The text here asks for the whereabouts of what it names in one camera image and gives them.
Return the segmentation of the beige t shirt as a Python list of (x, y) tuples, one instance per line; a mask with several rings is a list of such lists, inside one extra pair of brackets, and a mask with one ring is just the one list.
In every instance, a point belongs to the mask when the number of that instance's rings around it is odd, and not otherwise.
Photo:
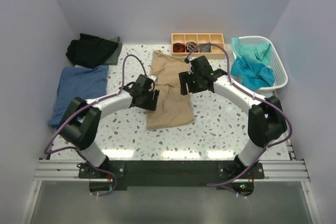
[(194, 121), (190, 95), (181, 95), (179, 73), (189, 70), (182, 57), (153, 51), (150, 74), (158, 78), (155, 88), (160, 91), (156, 110), (147, 111), (148, 130), (177, 127)]

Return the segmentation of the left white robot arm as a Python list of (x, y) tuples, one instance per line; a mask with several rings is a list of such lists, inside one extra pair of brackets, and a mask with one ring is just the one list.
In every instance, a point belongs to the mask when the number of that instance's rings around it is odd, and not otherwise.
[(137, 107), (155, 111), (160, 91), (155, 88), (156, 76), (139, 75), (134, 82), (115, 94), (95, 99), (74, 98), (63, 115), (57, 134), (71, 143), (97, 178), (108, 174), (109, 159), (95, 142), (100, 120), (117, 111)]

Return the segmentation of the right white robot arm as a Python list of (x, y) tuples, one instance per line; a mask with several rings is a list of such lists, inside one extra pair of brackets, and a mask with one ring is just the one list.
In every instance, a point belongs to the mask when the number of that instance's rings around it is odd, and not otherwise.
[(246, 178), (253, 171), (261, 152), (287, 131), (287, 123), (278, 98), (266, 98), (242, 86), (223, 69), (214, 70), (205, 56), (184, 60), (188, 71), (179, 73), (181, 94), (210, 91), (238, 106), (248, 116), (249, 140), (236, 155), (234, 173)]

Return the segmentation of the dark grey rolled sock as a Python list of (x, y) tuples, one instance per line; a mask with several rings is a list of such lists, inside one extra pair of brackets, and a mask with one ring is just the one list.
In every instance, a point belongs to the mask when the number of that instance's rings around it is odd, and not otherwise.
[(211, 44), (204, 44), (200, 46), (200, 52), (212, 52)]

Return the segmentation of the red black rolled sock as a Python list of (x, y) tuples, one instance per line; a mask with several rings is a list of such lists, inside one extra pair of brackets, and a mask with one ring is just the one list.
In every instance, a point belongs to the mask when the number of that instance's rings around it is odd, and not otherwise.
[(173, 52), (177, 52), (177, 53), (185, 52), (185, 45), (183, 43), (174, 43)]

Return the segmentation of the brown patterned rolled sock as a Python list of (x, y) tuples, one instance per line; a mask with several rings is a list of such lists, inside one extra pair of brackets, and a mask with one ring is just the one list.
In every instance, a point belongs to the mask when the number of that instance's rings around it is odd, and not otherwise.
[(188, 41), (185, 44), (186, 52), (198, 52), (198, 44), (194, 41)]

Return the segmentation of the wooden compartment tray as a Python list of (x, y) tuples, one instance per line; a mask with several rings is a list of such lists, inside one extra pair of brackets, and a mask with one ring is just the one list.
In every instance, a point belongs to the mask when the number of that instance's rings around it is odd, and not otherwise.
[[(183, 43), (194, 41), (198, 44), (198, 52), (173, 52), (174, 43)], [(199, 47), (204, 44), (211, 44), (212, 52), (200, 52)], [(222, 49), (225, 48), (224, 36), (220, 33), (172, 33), (171, 34), (172, 55), (186, 57), (191, 53), (191, 57), (206, 56), (209, 60), (225, 59), (225, 53)]]

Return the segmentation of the grey folded t shirt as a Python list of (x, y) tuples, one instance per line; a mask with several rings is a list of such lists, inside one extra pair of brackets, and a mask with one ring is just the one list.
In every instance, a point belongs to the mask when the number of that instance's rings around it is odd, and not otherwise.
[(123, 43), (120, 39), (120, 37), (115, 37), (110, 39), (113, 42), (116, 42), (118, 44), (117, 49), (112, 53), (112, 55), (105, 61), (105, 65), (117, 65), (118, 64), (118, 57), (121, 53)]

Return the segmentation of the blue t shirt in basket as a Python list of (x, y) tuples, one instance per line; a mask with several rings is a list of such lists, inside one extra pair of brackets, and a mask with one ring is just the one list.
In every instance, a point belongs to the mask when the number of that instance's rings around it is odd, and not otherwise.
[(239, 77), (242, 85), (252, 91), (272, 87), (275, 76), (272, 69), (260, 62), (252, 62), (246, 57), (237, 58), (232, 64), (231, 75)]

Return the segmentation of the blue folded t shirt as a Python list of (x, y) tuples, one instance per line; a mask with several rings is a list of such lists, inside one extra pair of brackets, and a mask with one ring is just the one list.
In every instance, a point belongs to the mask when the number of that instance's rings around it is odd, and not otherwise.
[(93, 69), (65, 67), (59, 79), (54, 113), (48, 125), (56, 129), (71, 101), (76, 98), (93, 99), (106, 95), (108, 66)]

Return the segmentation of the black folded t shirt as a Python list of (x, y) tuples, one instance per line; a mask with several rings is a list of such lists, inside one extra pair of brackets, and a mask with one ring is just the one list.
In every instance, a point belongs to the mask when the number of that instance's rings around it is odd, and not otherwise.
[(67, 48), (66, 57), (73, 65), (93, 69), (102, 65), (118, 49), (118, 40), (107, 40), (98, 36), (80, 34)]

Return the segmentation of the white plastic laundry basket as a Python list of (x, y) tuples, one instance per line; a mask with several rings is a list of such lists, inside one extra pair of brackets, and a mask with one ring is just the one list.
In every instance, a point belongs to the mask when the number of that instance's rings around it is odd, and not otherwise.
[(266, 66), (273, 70), (275, 76), (275, 83), (271, 87), (263, 87), (260, 88), (258, 93), (271, 93), (277, 89), (283, 88), (288, 83), (288, 75), (282, 64), (282, 61), (273, 45), (273, 43), (266, 37), (263, 36), (242, 36), (237, 37), (240, 43), (240, 47), (242, 46), (252, 46), (256, 48), (262, 44), (270, 44), (270, 59), (269, 64)]

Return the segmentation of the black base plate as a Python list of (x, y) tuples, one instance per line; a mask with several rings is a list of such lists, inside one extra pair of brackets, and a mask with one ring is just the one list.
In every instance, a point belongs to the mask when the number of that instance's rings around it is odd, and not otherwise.
[[(223, 183), (234, 178), (234, 161), (109, 161), (107, 170), (117, 177), (116, 190), (128, 187), (205, 187), (207, 183)], [(89, 164), (77, 164), (80, 179), (89, 179), (90, 192), (108, 191), (113, 177), (97, 171)], [(252, 182), (264, 179), (261, 163), (256, 163), (239, 179)]]

